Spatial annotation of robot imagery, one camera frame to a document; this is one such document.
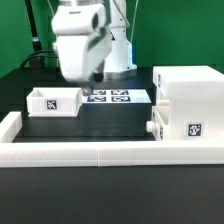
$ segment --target black tabletop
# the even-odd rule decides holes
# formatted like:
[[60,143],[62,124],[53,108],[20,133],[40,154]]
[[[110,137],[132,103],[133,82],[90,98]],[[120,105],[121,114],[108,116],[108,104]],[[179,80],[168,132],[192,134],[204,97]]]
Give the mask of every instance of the black tabletop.
[[[99,83],[94,87],[146,89],[152,99],[151,75],[151,69],[143,69],[139,70],[136,77]],[[18,69],[0,80],[0,119],[3,119],[8,111],[23,111],[25,128],[19,134],[17,142],[26,141],[25,139],[47,141],[48,138],[55,141],[65,138],[67,141],[150,138],[143,131],[142,125],[145,119],[148,119],[147,116],[150,116],[151,104],[140,104],[138,107],[126,105],[128,109],[124,108],[125,105],[118,106],[118,114],[124,110],[126,118],[133,120],[133,124],[127,124],[133,125],[130,130],[124,126],[125,122],[121,122],[126,119],[121,115],[118,122],[120,124],[117,124],[112,134],[108,131],[102,135],[103,130],[112,130],[112,124],[118,119],[118,114],[114,112],[106,129],[102,129],[102,126],[96,124],[104,119],[108,120],[109,115],[102,118],[102,113],[97,116],[97,111],[102,110],[102,106],[86,105],[82,108],[82,114],[91,110],[94,117],[92,124],[98,134],[90,131],[87,133],[86,128],[80,128],[80,135],[72,136],[69,131],[72,126],[67,130],[69,137],[62,136],[61,133],[59,136],[54,130],[38,137],[39,134],[32,132],[32,128],[40,123],[38,119],[29,121],[25,102],[25,96],[34,86],[61,87],[69,84],[63,80],[60,73],[51,69]],[[113,105],[109,105],[105,110],[108,110],[108,114],[109,111],[116,111]],[[55,122],[55,119],[46,121],[51,124]],[[59,119],[57,122],[60,125],[66,122],[68,124],[68,118]],[[0,169],[0,223],[222,224],[223,189],[223,165]]]

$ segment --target white container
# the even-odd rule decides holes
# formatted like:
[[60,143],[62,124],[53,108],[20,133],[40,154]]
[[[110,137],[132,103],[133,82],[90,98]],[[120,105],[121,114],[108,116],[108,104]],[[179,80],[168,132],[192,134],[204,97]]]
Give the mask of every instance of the white container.
[[224,76],[208,66],[154,67],[156,140],[224,139]]
[[27,96],[31,117],[76,117],[82,105],[81,88],[34,88]]

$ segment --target open box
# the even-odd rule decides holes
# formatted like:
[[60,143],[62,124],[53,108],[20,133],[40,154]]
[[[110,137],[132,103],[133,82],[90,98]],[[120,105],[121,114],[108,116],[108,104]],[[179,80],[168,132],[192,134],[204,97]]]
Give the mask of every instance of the open box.
[[27,96],[31,117],[74,117],[82,105],[81,88],[34,88]]

